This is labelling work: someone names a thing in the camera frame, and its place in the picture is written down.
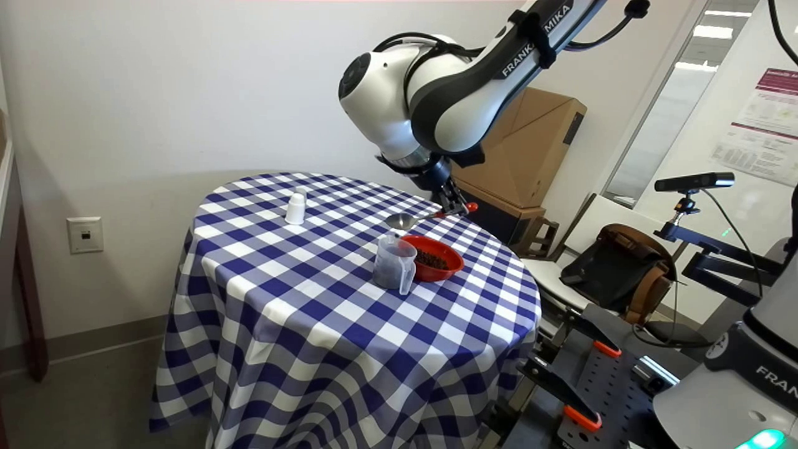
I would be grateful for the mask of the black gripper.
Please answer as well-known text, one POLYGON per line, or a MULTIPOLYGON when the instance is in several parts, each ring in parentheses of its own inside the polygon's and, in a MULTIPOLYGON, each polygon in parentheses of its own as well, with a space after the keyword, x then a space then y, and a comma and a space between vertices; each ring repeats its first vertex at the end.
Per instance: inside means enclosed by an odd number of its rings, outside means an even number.
POLYGON ((428 162, 421 171, 418 188, 428 189, 439 199, 439 214, 443 218, 459 214, 459 210, 472 213, 469 197, 462 189, 457 189, 449 166, 443 161, 428 162))

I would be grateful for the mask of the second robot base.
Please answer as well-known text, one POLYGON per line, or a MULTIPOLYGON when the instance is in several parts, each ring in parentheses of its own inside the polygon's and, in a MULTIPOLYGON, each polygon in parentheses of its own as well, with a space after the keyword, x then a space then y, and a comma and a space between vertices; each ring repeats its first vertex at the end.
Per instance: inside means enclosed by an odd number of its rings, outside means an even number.
POLYGON ((796 449, 798 440, 798 254, 790 237, 769 249, 784 269, 755 304, 730 295, 710 316, 710 348, 654 416, 675 449, 796 449))

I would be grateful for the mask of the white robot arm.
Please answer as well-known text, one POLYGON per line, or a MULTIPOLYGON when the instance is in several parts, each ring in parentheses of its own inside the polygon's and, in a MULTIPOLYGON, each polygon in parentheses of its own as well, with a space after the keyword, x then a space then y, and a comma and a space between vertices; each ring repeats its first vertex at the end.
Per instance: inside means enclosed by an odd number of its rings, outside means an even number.
POLYGON ((449 214, 469 214, 449 166, 483 162, 481 142, 504 108, 562 50, 590 50, 649 13, 628 0, 624 17, 600 38, 577 36, 607 0, 532 0, 513 10, 483 47, 446 36, 397 32, 357 55, 338 77, 337 97, 353 128, 380 148, 380 162, 406 176, 449 214))

